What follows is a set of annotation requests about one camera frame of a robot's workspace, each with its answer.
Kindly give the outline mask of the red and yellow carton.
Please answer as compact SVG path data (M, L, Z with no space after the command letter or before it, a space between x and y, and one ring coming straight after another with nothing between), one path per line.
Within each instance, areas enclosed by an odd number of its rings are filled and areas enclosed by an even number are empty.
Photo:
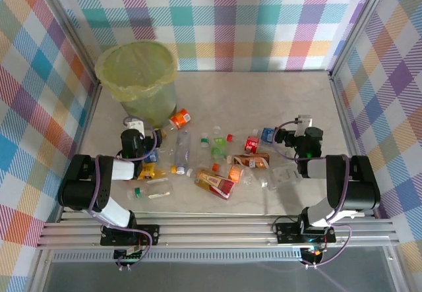
M193 179L196 186L207 190L224 200L228 200L230 198L235 185L233 181L204 168L190 168L187 170L186 175Z

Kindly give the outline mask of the yellow label bottle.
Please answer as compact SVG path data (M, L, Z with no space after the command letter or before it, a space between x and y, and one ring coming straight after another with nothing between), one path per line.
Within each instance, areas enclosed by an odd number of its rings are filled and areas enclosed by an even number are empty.
M138 180L158 180L168 178L171 174L176 174L177 168L172 165L170 167L161 167L156 163L145 163L138 176Z

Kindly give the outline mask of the pale orange label bottle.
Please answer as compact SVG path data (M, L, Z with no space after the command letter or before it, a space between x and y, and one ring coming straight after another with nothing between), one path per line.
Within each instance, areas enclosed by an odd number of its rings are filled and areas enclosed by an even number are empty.
M253 181L253 174L249 168L228 164L228 163L214 163L212 170L217 175L227 178L234 183L243 185L250 185Z

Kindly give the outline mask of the blue label water bottle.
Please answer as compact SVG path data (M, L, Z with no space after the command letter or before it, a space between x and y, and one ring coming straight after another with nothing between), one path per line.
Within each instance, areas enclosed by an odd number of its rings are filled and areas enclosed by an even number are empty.
M253 129L252 134L264 144L271 144L273 141L275 128L264 127L263 129Z

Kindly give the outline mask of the green terminal circuit board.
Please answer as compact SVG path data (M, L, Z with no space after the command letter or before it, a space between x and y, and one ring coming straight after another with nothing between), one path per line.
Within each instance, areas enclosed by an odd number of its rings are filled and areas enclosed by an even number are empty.
M140 262L142 257L143 250L129 252L129 250L125 249L116 249L113 251L113 259L120 272L123 270L131 271Z

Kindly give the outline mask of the red label cola bottle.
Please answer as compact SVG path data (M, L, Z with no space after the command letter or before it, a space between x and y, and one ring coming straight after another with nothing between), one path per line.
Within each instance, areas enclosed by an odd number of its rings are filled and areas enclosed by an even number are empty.
M264 143L257 136L239 136L235 134L228 134L226 140L229 147L229 153L231 155L267 153L273 156L278 156L278 153L274 151L273 147Z

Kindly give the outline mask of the aluminium frame post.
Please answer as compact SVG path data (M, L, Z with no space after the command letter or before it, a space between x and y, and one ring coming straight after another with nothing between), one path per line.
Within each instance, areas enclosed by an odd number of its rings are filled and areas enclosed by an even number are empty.
M337 78L339 71L351 55L352 47L356 44L357 38L367 25L379 1L350 0L333 39L333 45L324 60L327 63L328 75L332 80Z
M49 5L52 13L57 19L57 22L59 23L60 27L62 27L66 37L68 37L77 55L80 57L82 64L86 68L88 74L95 84L94 87L97 88L100 82L96 78L93 62L91 61L88 52L85 50L82 40L79 38L76 29L72 25L65 11L65 8L62 6L60 0L46 0L46 3Z

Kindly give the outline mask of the orange connector circuit board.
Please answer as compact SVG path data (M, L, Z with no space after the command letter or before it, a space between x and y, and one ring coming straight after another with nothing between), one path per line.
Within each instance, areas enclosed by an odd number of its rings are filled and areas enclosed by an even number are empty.
M310 266L317 265L322 262L324 252L326 251L323 247L309 247L301 248L301 261L300 263Z

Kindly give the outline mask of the aluminium mounting rail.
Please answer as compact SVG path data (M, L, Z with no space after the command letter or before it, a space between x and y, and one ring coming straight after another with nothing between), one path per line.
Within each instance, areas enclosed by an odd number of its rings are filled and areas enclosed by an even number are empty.
M276 248L284 231L278 224L293 220L271 215L154 214L137 213L139 225L157 225L155 248ZM38 249L99 248L101 225L82 212L65 210L56 223L46 223ZM335 223L312 244L340 247L397 245L398 234L388 219L373 216L346 218Z

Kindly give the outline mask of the green label bottle white cap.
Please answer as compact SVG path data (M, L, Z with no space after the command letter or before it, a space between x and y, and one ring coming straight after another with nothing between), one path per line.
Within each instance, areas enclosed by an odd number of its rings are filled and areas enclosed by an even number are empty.
M219 126L213 128L211 139L211 155L214 160L222 160L227 156L226 138Z

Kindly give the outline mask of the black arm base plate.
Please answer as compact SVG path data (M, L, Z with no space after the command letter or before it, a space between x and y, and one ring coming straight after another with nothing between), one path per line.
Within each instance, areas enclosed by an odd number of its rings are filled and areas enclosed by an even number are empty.
M278 244L336 243L333 227L313 227L298 223L277 223L275 231Z
M152 245L157 245L160 235L160 226L156 224L136 225L135 229L141 230L152 238ZM136 231L122 231L105 226L101 227L101 246L147 246L150 244L148 236Z

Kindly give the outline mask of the clear bottle green cap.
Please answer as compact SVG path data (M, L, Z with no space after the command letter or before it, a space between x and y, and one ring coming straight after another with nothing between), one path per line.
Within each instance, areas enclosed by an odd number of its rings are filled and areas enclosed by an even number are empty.
M141 183L127 191L130 200L155 200L157 198L169 196L173 192L172 184L168 181L156 183Z

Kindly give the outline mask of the aluminium frame side rail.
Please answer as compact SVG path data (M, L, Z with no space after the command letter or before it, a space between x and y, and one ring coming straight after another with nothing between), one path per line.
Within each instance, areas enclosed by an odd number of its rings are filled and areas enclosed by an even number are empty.
M90 105L88 113L86 114L86 118L84 120L84 126L82 127L82 130L80 132L80 137L78 140L78 144L76 147L76 151L75 153L78 154L81 151L81 148L84 144L84 140L86 138L86 136L88 135L88 131L90 129L90 125L92 123L95 111L96 111L96 107L98 104L98 100L100 98L100 94L102 91L102 85L100 83L98 83L97 85L95 85L93 92L92 92L92 98L90 100Z
M347 109L342 99L342 95L338 88L338 85L336 84L336 81L331 74L328 74L328 77L334 101L336 104L337 113L340 118L340 124L342 127L343 136L345 138L347 151L351 156L365 155L365 152L361 150L358 139L356 139L355 137L355 133L351 121L349 120Z

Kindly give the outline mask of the yellow plastic bin liner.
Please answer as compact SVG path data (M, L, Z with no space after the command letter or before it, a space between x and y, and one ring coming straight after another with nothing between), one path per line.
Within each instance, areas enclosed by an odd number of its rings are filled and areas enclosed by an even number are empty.
M97 79L119 102L150 97L175 80L177 60L162 43L139 40L104 51L94 67Z

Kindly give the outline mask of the grey metal shelf panel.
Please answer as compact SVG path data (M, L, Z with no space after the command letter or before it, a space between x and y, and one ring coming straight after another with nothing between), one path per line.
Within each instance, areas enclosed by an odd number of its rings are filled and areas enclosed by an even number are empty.
M325 266L298 261L143 262L120 271L103 254L42 254L25 292L414 292L392 247L351 247Z

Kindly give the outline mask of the clear bottle green neck band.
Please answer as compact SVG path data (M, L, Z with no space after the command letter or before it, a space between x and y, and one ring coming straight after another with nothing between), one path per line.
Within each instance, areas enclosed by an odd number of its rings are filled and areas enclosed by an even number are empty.
M195 167L198 169L210 169L211 166L210 140L206 132L200 135L195 154Z

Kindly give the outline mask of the purple label water bottle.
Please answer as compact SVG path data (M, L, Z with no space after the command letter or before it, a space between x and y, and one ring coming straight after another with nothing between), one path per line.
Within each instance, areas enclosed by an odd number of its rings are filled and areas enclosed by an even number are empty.
M174 166L178 175L184 175L189 164L191 133L179 131L175 141Z

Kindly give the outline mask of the clear square bottle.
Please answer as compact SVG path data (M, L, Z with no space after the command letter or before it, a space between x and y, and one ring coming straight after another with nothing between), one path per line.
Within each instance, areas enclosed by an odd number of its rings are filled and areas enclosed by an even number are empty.
M259 179L261 187L276 190L301 182L303 177L294 165L283 165L267 169Z

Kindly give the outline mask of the brown coffee drink bottle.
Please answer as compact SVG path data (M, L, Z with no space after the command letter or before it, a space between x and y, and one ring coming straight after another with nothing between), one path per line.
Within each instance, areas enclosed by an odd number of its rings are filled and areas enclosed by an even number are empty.
M268 169L270 167L270 156L267 153L228 155L226 161L229 164L242 165L251 169Z

